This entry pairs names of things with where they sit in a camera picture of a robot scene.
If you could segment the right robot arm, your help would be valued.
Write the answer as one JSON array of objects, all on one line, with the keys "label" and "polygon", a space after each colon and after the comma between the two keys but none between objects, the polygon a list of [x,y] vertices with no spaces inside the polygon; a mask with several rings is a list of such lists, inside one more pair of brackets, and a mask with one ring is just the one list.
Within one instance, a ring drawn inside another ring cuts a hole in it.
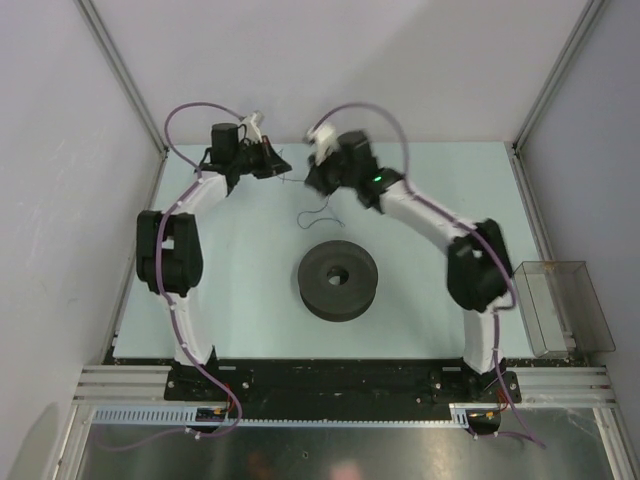
[{"label": "right robot arm", "polygon": [[515,308],[513,267],[501,227],[492,219],[472,222],[422,195],[406,174],[378,164],[362,130],[337,134],[333,126],[311,128],[305,142],[313,148],[304,183],[324,197],[352,190],[360,204],[389,216],[420,234],[446,258],[446,287],[463,310],[463,393],[484,401],[497,389],[498,313]]}]

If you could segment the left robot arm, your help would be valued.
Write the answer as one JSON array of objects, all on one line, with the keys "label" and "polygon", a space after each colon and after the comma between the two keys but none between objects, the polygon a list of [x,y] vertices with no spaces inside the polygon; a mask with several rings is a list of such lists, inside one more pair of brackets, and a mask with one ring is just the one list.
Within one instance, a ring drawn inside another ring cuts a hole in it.
[{"label": "left robot arm", "polygon": [[244,175],[268,179],[291,170],[261,132],[257,112],[239,123],[211,127],[211,146],[195,166],[191,184],[166,209],[144,210],[136,225],[136,274],[166,302],[175,338],[176,362],[192,366],[186,387],[197,398],[214,397],[221,376],[206,364],[213,352],[198,307],[204,254],[197,215],[225,200]]}]

